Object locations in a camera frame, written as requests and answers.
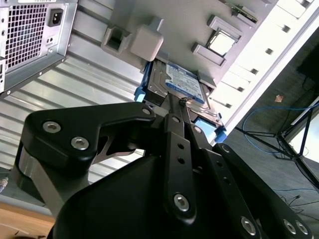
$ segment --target power supply fan grille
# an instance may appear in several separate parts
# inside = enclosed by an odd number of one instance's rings
[[[15,5],[10,8],[5,47],[8,69],[39,56],[45,16],[44,4]]]

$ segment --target black tripod stand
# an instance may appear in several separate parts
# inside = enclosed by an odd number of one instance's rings
[[[278,159],[283,160],[289,160],[295,162],[298,169],[301,171],[301,173],[311,182],[311,184],[315,187],[315,189],[319,192],[319,179],[316,177],[316,175],[311,171],[311,169],[308,167],[306,162],[304,161],[303,153],[305,149],[305,144],[307,140],[307,135],[309,131],[310,122],[313,115],[313,108],[309,109],[308,112],[301,117],[296,124],[291,125],[288,129],[285,131],[279,132],[279,133],[268,133],[268,132],[258,132],[258,131],[245,131],[240,129],[239,127],[235,127],[236,130],[242,132],[244,135],[247,135],[258,142],[272,148],[273,150],[276,150],[277,152],[283,154],[286,157],[276,157]],[[300,125],[305,119],[306,121],[306,127],[305,132],[301,144],[301,148],[299,153],[295,152],[295,150],[287,143],[286,136],[295,129],[298,125]],[[268,142],[265,142],[264,140],[260,139],[259,137],[272,137],[275,138],[278,142],[278,145],[282,147],[278,148]]]

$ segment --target gray plastic part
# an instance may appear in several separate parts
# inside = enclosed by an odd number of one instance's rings
[[[131,38],[132,35],[129,32],[110,24],[105,32],[101,47],[104,51],[120,54],[129,46]]]
[[[229,33],[236,39],[239,39],[242,35],[242,32],[240,30],[236,29],[235,27],[233,27],[232,25],[230,25],[229,23],[225,22],[223,19],[215,15],[210,16],[207,25],[215,31],[221,29]]]
[[[239,6],[239,8],[254,16],[254,13],[250,11],[247,7]],[[233,17],[237,18],[238,20],[241,20],[243,23],[247,24],[248,26],[251,26],[251,27],[256,26],[256,23],[252,22],[241,13],[233,12]]]
[[[155,114],[162,117],[165,117],[169,113],[168,110],[158,106],[153,107],[152,110],[154,111]]]
[[[199,45],[198,43],[195,43],[192,52],[194,55],[201,56],[213,63],[215,63],[218,66],[222,66],[224,62],[226,61],[223,57],[220,55],[214,53],[211,50],[208,50],[206,47]]]
[[[164,37],[158,32],[163,19],[153,18],[149,26],[141,25],[132,42],[131,52],[144,60],[154,61]]]
[[[200,71],[197,72],[197,76],[200,83],[203,83],[204,85],[207,85],[212,89],[216,89],[216,84],[213,78],[207,76],[206,74]]]
[[[153,19],[152,19],[152,21],[151,21],[149,27],[150,27],[151,29],[153,29],[154,31],[159,31],[161,25],[163,24],[163,21],[164,21],[163,18],[160,18],[160,17],[158,17],[158,16],[155,16],[155,17],[153,17]]]
[[[249,28],[246,23],[233,17],[229,6],[219,0],[201,0],[200,4],[191,0],[116,0],[110,22],[132,33],[134,38],[137,29],[143,24],[149,25],[153,16],[163,18],[164,22],[159,32],[163,35],[164,42],[160,51],[168,53],[171,62],[191,72],[205,72],[218,84],[278,0],[269,0],[272,4],[265,4],[261,0],[229,1],[244,4],[251,9],[258,18],[256,26]],[[207,26],[207,21],[212,14],[238,29],[241,33],[237,35],[242,36],[224,56],[226,61],[222,67],[209,60],[203,60],[191,51],[195,42],[206,46],[211,39],[213,30]],[[133,54],[130,45],[121,54],[107,52],[139,69],[145,68],[146,60]],[[164,57],[159,52],[157,58]]]

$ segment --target power supply unit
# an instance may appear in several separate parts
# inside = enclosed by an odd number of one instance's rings
[[[64,60],[77,0],[0,0],[0,93]]]

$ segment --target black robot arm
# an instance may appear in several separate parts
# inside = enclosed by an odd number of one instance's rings
[[[185,102],[40,111],[14,174],[56,217],[50,237],[311,239],[308,226],[226,144],[212,147]],[[89,185],[94,163],[144,156]]]

